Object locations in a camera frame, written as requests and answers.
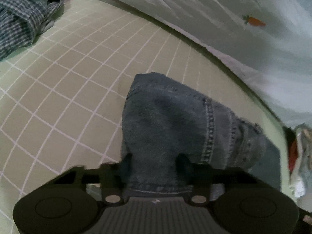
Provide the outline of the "blue denim jeans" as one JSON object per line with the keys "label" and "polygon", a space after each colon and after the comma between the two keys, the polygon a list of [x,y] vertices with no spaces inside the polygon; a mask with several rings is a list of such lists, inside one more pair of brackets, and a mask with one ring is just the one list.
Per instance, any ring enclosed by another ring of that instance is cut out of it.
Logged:
{"label": "blue denim jeans", "polygon": [[128,190],[177,195],[191,186],[175,171],[175,158],[213,168],[238,167],[281,188],[280,151],[261,127],[164,74],[137,74],[122,117],[122,155],[132,154]]}

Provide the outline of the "green grid cutting mat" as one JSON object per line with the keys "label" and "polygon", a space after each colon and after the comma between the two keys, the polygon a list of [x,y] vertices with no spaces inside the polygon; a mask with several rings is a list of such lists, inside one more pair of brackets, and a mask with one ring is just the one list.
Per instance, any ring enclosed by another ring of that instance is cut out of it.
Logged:
{"label": "green grid cutting mat", "polygon": [[99,0],[70,0],[54,26],[1,62],[1,233],[15,203],[74,165],[118,161],[134,76],[158,72],[259,124],[280,150],[282,125],[215,56],[161,23]]}

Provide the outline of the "red folded garment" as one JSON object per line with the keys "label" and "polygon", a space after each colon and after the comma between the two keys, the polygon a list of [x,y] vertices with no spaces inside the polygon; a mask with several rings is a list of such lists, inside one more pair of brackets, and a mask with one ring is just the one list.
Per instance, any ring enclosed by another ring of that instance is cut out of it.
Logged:
{"label": "red folded garment", "polygon": [[293,172],[295,168],[297,159],[298,159],[297,142],[296,140],[294,140],[292,143],[290,143],[288,147],[288,168],[290,174]]}

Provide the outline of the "white folded garment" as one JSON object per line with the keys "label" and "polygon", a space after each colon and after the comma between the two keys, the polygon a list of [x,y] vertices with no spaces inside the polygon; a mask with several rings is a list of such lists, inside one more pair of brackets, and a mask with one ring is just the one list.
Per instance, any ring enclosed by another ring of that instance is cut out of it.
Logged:
{"label": "white folded garment", "polygon": [[306,193],[304,180],[297,171],[293,171],[290,176],[290,189],[296,199],[303,197]]}

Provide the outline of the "grey folded garment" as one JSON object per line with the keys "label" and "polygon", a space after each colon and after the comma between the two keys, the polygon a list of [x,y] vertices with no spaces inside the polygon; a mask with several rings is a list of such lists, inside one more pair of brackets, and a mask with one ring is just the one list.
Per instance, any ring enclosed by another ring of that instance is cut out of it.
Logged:
{"label": "grey folded garment", "polygon": [[302,150],[302,158],[298,176],[301,177],[306,187],[311,188],[311,140],[301,134],[299,143],[298,149]]}

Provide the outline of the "beige folded garment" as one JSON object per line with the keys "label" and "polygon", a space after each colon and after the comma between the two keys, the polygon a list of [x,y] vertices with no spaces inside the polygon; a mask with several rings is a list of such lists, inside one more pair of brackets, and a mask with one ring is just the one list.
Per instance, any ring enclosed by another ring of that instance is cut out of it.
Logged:
{"label": "beige folded garment", "polygon": [[302,145],[311,146],[311,127],[300,124],[295,127],[295,134]]}

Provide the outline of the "white carrot-print bed sheet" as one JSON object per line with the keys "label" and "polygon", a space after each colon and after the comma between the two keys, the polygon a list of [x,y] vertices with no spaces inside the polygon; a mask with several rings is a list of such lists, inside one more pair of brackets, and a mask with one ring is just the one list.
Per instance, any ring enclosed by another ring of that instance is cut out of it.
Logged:
{"label": "white carrot-print bed sheet", "polygon": [[205,47],[287,125],[311,124],[311,0],[119,0]]}

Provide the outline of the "plaid checked shirt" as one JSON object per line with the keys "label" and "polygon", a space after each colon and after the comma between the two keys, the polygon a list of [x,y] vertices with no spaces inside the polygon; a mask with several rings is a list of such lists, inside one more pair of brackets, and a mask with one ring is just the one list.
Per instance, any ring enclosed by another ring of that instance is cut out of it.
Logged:
{"label": "plaid checked shirt", "polygon": [[1,0],[1,60],[54,26],[64,0]]}

